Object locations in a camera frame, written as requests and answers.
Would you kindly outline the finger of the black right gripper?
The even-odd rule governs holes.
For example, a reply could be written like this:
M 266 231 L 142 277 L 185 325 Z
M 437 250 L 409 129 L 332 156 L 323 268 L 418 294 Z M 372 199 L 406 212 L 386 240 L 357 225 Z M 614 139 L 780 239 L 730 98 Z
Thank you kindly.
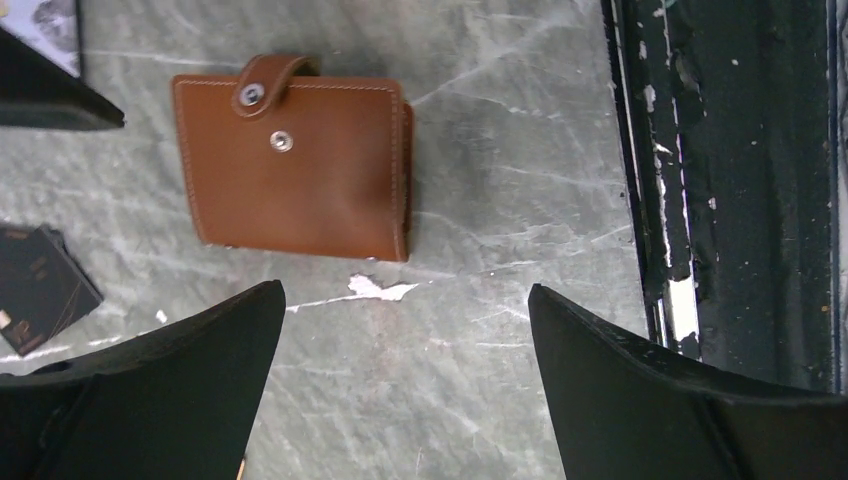
M 125 126 L 125 114 L 83 81 L 2 30 L 1 125 L 111 130 Z

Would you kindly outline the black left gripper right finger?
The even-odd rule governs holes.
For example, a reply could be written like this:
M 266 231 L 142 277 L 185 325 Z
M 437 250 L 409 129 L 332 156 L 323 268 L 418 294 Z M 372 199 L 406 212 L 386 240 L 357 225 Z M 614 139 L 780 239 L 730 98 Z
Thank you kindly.
M 843 479 L 847 400 L 726 372 L 537 284 L 533 342 L 570 479 Z

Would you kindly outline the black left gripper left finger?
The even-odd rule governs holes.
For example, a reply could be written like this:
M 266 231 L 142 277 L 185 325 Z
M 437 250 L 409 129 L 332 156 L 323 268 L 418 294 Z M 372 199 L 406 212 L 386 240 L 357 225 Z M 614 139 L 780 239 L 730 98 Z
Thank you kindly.
M 278 346 L 265 281 L 108 348 L 1 378 L 5 479 L 234 479 Z

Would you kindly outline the brown leather card holder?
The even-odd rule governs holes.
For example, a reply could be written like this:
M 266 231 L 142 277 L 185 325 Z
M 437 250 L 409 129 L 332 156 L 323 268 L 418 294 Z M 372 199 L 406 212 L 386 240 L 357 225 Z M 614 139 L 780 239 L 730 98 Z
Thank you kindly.
M 171 82 L 188 204 L 212 245 L 405 262 L 415 117 L 388 78 L 302 55 Z

